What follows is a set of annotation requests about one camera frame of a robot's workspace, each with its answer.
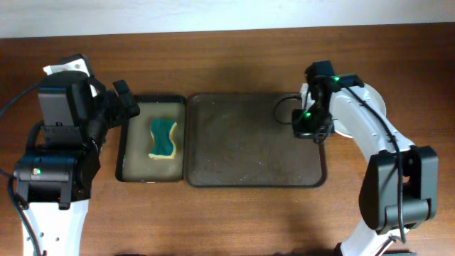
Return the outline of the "pale green plate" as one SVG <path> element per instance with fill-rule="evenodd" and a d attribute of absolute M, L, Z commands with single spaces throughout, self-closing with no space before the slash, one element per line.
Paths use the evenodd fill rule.
<path fill-rule="evenodd" d="M 302 107 L 305 109 L 310 108 L 315 103 L 315 100 L 311 99 L 311 93 L 307 93 L 308 88 L 309 85 L 307 83 L 303 83 L 299 92 L 301 96 Z M 357 96 L 359 96 L 360 99 L 374 106 L 379 112 L 382 113 L 383 116 L 386 116 L 387 110 L 385 101 L 376 89 L 371 87 L 369 84 L 365 84 L 363 89 L 353 89 L 353 91 Z M 333 119 L 333 126 L 335 133 L 343 137 L 352 138 L 346 127 L 338 120 Z"/>

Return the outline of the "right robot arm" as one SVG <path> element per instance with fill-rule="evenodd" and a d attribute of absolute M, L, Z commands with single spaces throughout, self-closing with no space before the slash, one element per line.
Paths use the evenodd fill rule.
<path fill-rule="evenodd" d="M 416 146 L 371 102 L 356 74 L 337 75 L 330 61 L 305 70 L 307 89 L 292 112 L 299 139 L 322 144 L 340 122 L 368 162 L 359 193 L 361 219 L 335 255 L 390 255 L 394 242 L 431 220 L 437 212 L 439 159 L 430 146 Z"/>

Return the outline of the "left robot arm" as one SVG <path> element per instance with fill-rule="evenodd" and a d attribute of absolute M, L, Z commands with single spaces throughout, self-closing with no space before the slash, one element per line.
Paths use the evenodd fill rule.
<path fill-rule="evenodd" d="M 22 222 L 25 255 L 79 255 L 107 133 L 140 109 L 124 80 L 111 90 L 97 80 L 86 55 L 43 70 L 43 118 L 31 129 L 8 191 Z"/>

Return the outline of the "green yellow sponge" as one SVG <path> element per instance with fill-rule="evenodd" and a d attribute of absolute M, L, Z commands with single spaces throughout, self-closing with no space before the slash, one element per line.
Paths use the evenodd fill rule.
<path fill-rule="evenodd" d="M 177 122 L 171 119 L 153 119 L 150 124 L 150 133 L 153 146 L 149 152 L 152 159 L 174 159 L 176 155 L 176 143 L 173 133 L 177 128 Z"/>

